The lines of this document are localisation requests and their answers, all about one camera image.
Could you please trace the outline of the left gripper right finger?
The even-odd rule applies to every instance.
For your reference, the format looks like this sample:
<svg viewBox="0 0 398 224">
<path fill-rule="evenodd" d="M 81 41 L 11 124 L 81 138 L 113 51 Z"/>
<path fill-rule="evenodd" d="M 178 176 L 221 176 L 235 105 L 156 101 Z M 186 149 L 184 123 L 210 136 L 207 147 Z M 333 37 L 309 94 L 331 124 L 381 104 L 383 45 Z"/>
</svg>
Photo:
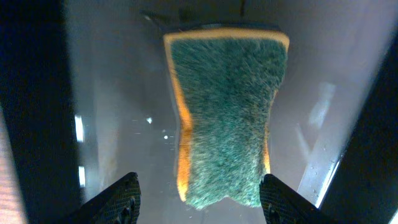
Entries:
<svg viewBox="0 0 398 224">
<path fill-rule="evenodd" d="M 259 197 L 266 223 L 336 223 L 336 220 L 322 213 L 317 207 L 272 174 L 264 176 L 259 186 Z"/>
</svg>

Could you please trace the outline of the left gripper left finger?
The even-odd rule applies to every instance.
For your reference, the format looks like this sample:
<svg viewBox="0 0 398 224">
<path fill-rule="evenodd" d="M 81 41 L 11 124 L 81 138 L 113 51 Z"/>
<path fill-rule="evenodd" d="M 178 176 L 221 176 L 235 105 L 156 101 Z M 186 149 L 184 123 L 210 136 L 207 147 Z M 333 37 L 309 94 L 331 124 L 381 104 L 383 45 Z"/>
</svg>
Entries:
<svg viewBox="0 0 398 224">
<path fill-rule="evenodd" d="M 129 172 L 58 223 L 136 224 L 140 206 L 138 175 Z"/>
</svg>

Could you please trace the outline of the green and yellow sponge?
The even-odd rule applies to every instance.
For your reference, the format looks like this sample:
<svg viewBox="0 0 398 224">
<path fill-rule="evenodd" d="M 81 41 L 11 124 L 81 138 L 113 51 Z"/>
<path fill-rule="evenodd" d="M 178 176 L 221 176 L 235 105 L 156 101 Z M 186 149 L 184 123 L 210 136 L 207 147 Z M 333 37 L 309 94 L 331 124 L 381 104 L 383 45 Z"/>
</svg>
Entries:
<svg viewBox="0 0 398 224">
<path fill-rule="evenodd" d="M 224 198 L 259 207 L 271 171 L 269 120 L 290 40 L 275 30 L 215 28 L 164 36 L 180 119 L 177 189 L 201 210 Z"/>
</svg>

